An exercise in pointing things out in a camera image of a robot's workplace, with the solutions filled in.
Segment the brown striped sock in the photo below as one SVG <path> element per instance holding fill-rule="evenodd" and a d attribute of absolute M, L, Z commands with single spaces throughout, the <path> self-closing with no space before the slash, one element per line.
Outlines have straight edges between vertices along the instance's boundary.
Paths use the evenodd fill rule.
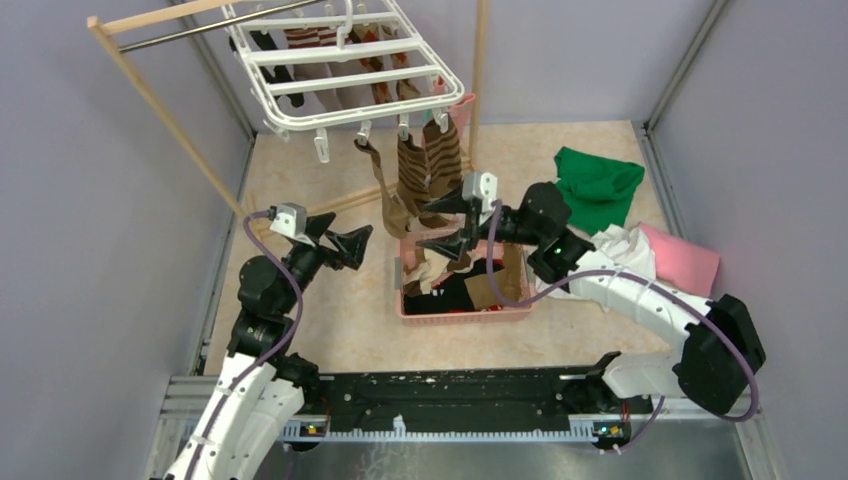
<path fill-rule="evenodd" d="M 442 214 L 425 211 L 423 206 L 446 195 L 450 189 L 444 179 L 429 179 L 428 157 L 424 149 L 414 144 L 412 137 L 398 138 L 397 196 L 413 218 L 427 228 L 446 227 L 449 219 Z"/>
<path fill-rule="evenodd" d="M 441 198 L 462 184 L 458 130 L 451 119 L 448 119 L 445 131 L 435 120 L 430 120 L 422 133 L 430 172 L 430 197 Z"/>

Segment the plain tan brown sock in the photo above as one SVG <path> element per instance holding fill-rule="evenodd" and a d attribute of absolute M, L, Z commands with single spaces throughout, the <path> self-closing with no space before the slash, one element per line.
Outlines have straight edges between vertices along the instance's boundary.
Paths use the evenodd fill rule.
<path fill-rule="evenodd" d="M 381 215 L 384 228 L 393 238 L 406 238 L 409 233 L 412 216 L 406 208 L 406 205 L 395 194 L 392 194 L 389 191 L 382 169 L 380 153 L 369 141 L 361 143 L 359 140 L 354 140 L 353 145 L 358 151 L 368 155 L 370 158 L 373 176 L 378 182 L 381 201 Z"/>

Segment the pink sock with teal spots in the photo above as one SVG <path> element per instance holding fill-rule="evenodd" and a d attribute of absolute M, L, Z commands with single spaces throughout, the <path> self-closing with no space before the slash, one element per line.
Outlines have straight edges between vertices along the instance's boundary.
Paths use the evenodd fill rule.
<path fill-rule="evenodd" d="M 433 92 L 441 94 L 446 91 L 447 84 L 442 77 L 438 77 L 433 86 Z M 467 93 L 457 104 L 449 108 L 449 115 L 460 137 L 464 136 L 465 128 L 470 122 L 475 100 L 476 95 L 474 93 Z"/>

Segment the white plastic clip hanger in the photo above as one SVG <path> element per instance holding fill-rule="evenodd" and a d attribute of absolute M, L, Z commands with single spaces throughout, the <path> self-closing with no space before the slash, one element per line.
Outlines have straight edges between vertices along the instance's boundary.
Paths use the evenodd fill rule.
<path fill-rule="evenodd" d="M 329 132 L 394 121 L 407 137 L 413 117 L 441 130 L 465 95 L 451 71 L 395 1 L 228 1 L 220 11 L 237 65 L 283 140 L 311 135 L 330 161 Z"/>

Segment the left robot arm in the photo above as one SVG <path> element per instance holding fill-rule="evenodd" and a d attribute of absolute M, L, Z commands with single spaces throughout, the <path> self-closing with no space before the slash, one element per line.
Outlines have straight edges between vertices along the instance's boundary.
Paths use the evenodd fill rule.
<path fill-rule="evenodd" d="M 317 366 L 289 347 L 318 272 L 358 270 L 373 228 L 334 232 L 335 213 L 284 203 L 247 215 L 259 249 L 240 271 L 240 311 L 214 390 L 167 479 L 252 479 L 287 423 L 321 399 Z"/>

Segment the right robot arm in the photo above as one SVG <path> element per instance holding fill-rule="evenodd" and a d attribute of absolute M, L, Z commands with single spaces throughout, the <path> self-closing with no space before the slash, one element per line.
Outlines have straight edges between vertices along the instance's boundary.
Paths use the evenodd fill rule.
<path fill-rule="evenodd" d="M 756 372 L 766 355 L 747 306 L 725 294 L 717 300 L 665 287 L 615 261 L 568 226 L 571 209 L 551 182 L 532 184 L 519 207 L 496 196 L 493 175 L 473 174 L 463 185 L 423 206 L 461 214 L 455 232 L 419 246 L 451 260 L 486 241 L 533 247 L 526 264 L 546 289 L 513 302 L 523 308 L 555 290 L 622 314 L 660 337 L 668 350 L 615 353 L 586 385 L 589 404 L 612 412 L 637 396 L 684 398 L 730 422 L 744 422 L 760 407 Z"/>

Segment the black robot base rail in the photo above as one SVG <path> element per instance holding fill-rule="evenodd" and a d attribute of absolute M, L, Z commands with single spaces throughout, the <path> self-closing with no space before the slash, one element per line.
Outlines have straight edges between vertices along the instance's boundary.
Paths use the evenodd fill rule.
<path fill-rule="evenodd" d="M 194 449 L 215 465 L 240 467 L 283 441 L 300 450 L 332 442 L 586 443 L 624 451 L 641 436 L 631 419 L 654 420 L 655 394 L 618 395 L 603 381 L 618 354 L 565 368 L 323 374 L 298 355 L 285 357 L 267 386 L 254 384 L 237 419 L 237 439 L 202 437 L 203 423 L 182 438 L 180 459 Z"/>

